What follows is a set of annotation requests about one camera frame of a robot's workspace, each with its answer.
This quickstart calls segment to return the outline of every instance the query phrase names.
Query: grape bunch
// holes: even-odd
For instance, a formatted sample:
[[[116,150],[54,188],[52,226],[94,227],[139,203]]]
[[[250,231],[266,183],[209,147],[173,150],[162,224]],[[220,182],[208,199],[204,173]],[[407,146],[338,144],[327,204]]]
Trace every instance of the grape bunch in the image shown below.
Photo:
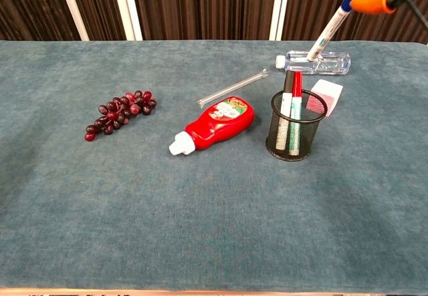
[[[113,130],[120,129],[129,123],[129,119],[138,114],[148,116],[156,107],[156,100],[152,99],[152,93],[140,90],[133,94],[128,92],[124,97],[113,98],[107,104],[98,106],[98,111],[102,114],[95,120],[94,124],[86,127],[85,139],[93,141],[97,134],[104,132],[106,135],[113,133]]]

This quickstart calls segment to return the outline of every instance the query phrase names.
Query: white wall trim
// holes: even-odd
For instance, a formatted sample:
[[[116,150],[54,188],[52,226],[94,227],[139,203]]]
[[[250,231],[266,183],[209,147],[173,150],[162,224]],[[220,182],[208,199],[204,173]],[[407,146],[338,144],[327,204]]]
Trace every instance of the white wall trim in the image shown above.
[[[76,0],[66,0],[68,9],[70,9],[70,13],[72,14],[74,24],[78,29],[80,39],[82,41],[89,41],[88,32],[86,31],[85,24],[83,22],[82,16],[80,15],[78,4]]]
[[[281,41],[284,19],[286,17],[287,0],[274,0],[272,22],[270,25],[270,41]]]
[[[136,11],[135,0],[117,0],[120,17],[122,18],[126,39],[128,41],[142,40],[140,22]]]

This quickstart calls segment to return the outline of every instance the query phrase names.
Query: marker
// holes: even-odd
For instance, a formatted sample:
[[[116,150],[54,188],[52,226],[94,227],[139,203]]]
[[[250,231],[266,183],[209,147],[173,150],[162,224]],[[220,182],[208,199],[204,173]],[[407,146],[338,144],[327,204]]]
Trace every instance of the marker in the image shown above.
[[[300,120],[300,110],[302,109],[302,72],[296,71],[293,79],[292,95],[292,119]],[[292,122],[290,126],[290,149],[291,156],[299,155],[300,145],[300,124]]]
[[[293,90],[294,71],[286,72],[286,79],[284,81],[284,92],[282,94],[281,114],[285,117],[290,117],[292,107],[292,90]],[[278,125],[278,135],[276,137],[276,149],[285,150],[287,143],[288,133],[288,120],[280,117]]]
[[[351,12],[351,7],[349,3],[351,0],[344,0],[342,5],[337,9],[336,13],[328,22],[327,26],[324,28],[323,32],[316,40],[315,44],[312,46],[311,50],[308,52],[306,58],[309,61],[315,61],[318,58],[318,55],[326,47],[327,43],[336,33],[337,29],[342,25],[343,21],[346,19],[348,14]]]

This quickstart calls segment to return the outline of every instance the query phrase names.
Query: white bottle cap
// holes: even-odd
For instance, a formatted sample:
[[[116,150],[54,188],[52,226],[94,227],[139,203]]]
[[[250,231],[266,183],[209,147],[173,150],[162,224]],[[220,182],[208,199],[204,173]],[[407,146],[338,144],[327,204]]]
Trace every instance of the white bottle cap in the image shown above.
[[[171,154],[190,154],[196,149],[192,137],[185,131],[180,132],[175,136],[175,141],[169,146]]]
[[[286,57],[284,55],[277,55],[275,61],[277,69],[284,69],[286,67]]]

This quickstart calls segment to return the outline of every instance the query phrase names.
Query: red marker cap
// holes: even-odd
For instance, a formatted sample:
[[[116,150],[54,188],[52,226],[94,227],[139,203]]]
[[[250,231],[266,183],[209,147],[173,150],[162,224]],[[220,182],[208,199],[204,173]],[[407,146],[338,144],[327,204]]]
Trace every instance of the red marker cap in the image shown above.
[[[301,71],[294,72],[293,79],[293,97],[302,97],[303,75]]]

